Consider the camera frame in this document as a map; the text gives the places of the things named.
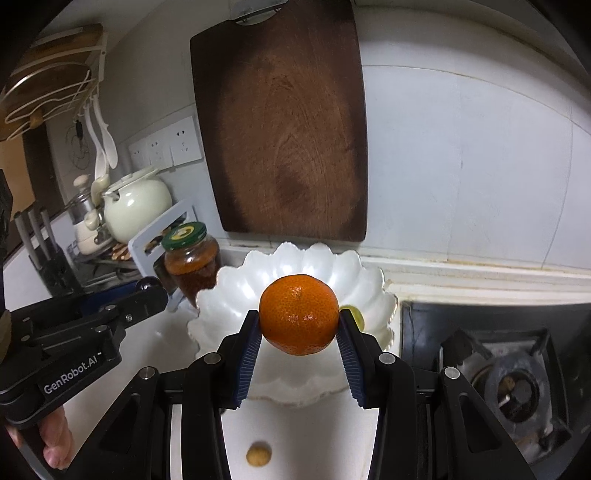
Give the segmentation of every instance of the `orange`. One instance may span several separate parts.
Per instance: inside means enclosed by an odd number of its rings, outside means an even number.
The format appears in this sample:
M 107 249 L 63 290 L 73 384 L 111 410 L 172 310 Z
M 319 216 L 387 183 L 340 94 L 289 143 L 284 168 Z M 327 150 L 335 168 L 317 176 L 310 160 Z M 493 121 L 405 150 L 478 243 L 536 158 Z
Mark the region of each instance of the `orange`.
M 309 275 L 275 280 L 259 303 L 261 332 L 290 355 L 320 352 L 336 335 L 339 302 L 332 289 Z

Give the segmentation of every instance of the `metal screw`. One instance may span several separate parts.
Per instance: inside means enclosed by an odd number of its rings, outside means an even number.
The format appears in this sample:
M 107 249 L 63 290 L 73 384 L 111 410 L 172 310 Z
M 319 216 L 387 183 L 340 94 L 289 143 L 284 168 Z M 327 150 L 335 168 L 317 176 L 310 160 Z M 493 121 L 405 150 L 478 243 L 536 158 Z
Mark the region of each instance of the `metal screw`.
M 143 367 L 143 369 L 138 372 L 139 377 L 144 380 L 152 378 L 155 374 L 156 369 L 154 367 Z
M 391 353 L 384 352 L 379 354 L 378 360 L 384 365 L 392 365 L 396 361 L 396 357 Z
M 460 378 L 460 371 L 456 367 L 447 367 L 443 373 L 445 373 L 447 378 L 451 378 L 452 380 Z
M 215 365 L 222 360 L 222 356 L 217 352 L 208 353 L 203 357 L 203 361 L 208 365 Z

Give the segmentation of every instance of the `wall socket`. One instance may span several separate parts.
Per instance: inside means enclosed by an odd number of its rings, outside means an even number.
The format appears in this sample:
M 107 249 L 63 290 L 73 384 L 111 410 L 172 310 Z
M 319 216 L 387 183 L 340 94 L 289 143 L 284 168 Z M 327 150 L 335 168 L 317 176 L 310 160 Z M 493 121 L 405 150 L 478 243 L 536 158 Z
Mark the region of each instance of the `wall socket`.
M 139 168 L 152 165 L 163 170 L 203 158 L 192 116 L 154 132 L 128 149 L 134 167 Z
M 170 125 L 168 132 L 170 153 L 175 165 L 203 158 L 192 116 Z

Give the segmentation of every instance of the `white container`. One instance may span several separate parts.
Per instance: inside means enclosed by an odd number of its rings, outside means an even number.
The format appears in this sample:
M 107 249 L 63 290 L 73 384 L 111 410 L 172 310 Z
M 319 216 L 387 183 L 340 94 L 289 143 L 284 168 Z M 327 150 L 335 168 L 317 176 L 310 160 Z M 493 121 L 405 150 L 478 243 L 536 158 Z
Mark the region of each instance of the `white container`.
M 340 306 L 357 307 L 365 321 L 363 331 L 376 337 L 382 349 L 392 348 L 390 323 L 397 299 L 384 291 L 382 270 L 365 268 L 354 250 L 337 255 L 323 244 L 302 250 L 286 242 L 270 255 L 249 252 L 241 267 L 222 267 L 216 286 L 197 294 L 199 317 L 189 322 L 188 329 L 201 346 L 199 356 L 215 352 L 226 335 L 238 332 L 248 310 L 258 310 L 261 295 L 272 282 L 299 273 L 326 283 Z M 321 352 L 294 356 L 263 338 L 248 398 L 302 407 L 347 386 L 336 340 Z
M 157 168 L 144 168 L 126 175 L 103 193 L 105 222 L 118 242 L 127 244 L 172 207 L 168 187 L 156 178 L 157 173 Z

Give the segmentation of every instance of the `green jar lid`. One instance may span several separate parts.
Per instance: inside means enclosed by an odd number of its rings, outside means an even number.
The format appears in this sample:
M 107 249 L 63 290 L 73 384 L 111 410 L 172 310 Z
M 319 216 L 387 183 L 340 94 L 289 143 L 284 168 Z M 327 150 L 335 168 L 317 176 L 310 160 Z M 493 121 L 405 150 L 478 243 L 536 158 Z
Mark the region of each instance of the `green jar lid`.
M 207 227 L 202 222 L 189 222 L 173 228 L 162 239 L 165 250 L 171 251 L 177 248 L 189 247 L 203 240 L 207 235 Z

